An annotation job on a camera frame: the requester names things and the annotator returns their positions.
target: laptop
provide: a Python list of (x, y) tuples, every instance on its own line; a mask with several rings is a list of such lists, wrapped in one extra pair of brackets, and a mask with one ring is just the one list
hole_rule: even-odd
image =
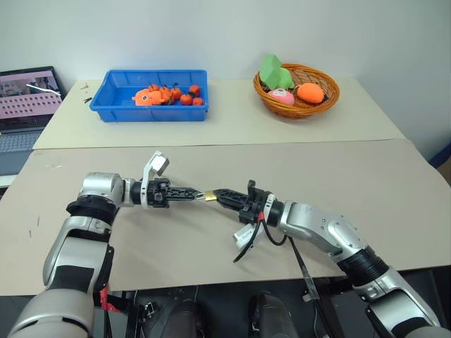
[(0, 72), (0, 175), (20, 172), (63, 99), (53, 67)]

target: laptop keyboard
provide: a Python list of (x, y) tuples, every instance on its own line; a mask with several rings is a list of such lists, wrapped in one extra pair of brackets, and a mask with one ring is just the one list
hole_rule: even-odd
[(32, 150), (41, 132), (20, 133), (0, 136), (0, 153)]

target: small gold object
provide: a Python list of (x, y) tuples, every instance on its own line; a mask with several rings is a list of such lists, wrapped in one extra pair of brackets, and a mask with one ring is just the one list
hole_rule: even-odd
[(205, 202), (209, 201), (215, 201), (217, 200), (216, 195), (214, 194), (214, 191), (205, 192)]

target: red clip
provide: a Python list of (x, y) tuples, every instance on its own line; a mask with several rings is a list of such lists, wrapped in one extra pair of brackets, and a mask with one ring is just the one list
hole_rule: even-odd
[(108, 302), (108, 287), (104, 287), (100, 291), (100, 305), (102, 310), (120, 313), (120, 311), (117, 308), (115, 308), (114, 305)]

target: white wall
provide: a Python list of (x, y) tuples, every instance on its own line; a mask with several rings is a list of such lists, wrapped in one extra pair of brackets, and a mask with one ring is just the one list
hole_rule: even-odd
[(450, 140), (450, 0), (1, 0), (0, 70), (252, 77), (268, 51), (356, 76), (425, 157)]

